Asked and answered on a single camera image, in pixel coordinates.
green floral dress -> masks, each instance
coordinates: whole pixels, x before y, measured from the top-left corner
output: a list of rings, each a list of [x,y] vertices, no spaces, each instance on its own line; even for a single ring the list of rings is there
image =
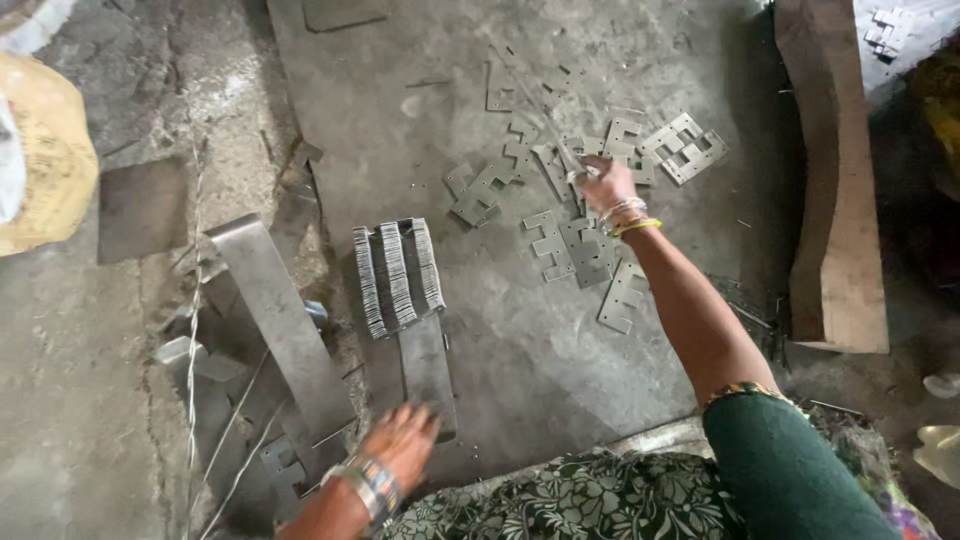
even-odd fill
[[[474,499],[447,489],[415,503],[380,538],[743,538],[712,461],[595,449],[551,461],[533,480]]]
[[[376,537],[938,539],[905,499],[884,489],[868,495],[862,475],[851,474],[783,396],[750,382],[714,396],[704,412],[704,431],[716,462],[601,449],[566,455],[489,495],[462,489],[430,495],[388,521]]]

green sleeve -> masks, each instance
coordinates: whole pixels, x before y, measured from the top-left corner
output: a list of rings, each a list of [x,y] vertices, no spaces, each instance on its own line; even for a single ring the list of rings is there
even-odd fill
[[[792,404],[730,395],[708,407],[704,430],[754,540],[902,538]]]

sack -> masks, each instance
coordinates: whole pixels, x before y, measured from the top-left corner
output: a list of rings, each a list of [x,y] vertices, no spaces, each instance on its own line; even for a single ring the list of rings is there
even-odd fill
[[[98,164],[84,98],[39,61],[0,53],[0,94],[19,131],[27,169],[23,201],[0,225],[0,257],[69,238],[84,219]]]

hand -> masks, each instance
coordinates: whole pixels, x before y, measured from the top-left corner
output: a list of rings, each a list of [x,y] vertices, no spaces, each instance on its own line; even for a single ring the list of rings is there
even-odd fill
[[[594,167],[599,172],[597,176],[586,174],[577,177],[577,188],[584,194],[587,204],[603,213],[632,197],[636,197],[634,175],[626,165],[619,161],[605,160],[596,156],[584,158],[584,165]],[[629,223],[637,219],[646,219],[647,214],[641,210],[630,210],[612,216],[614,226]]]
[[[390,469],[400,496],[420,483],[426,460],[440,431],[440,419],[427,405],[403,404],[388,410],[360,445],[360,454],[373,457]]]

yellow thread bracelet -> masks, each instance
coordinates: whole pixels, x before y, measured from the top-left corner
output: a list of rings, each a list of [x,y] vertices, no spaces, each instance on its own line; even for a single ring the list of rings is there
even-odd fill
[[[657,228],[659,228],[660,225],[663,225],[663,222],[660,221],[659,219],[650,219],[650,220],[646,220],[646,221],[641,221],[641,222],[639,222],[639,223],[634,223],[634,224],[632,224],[632,225],[625,225],[625,226],[617,229],[616,231],[613,231],[613,233],[611,233],[611,236],[614,237],[614,238],[619,238],[619,237],[622,236],[626,231],[632,231],[633,229],[643,229],[644,227],[657,227]]]

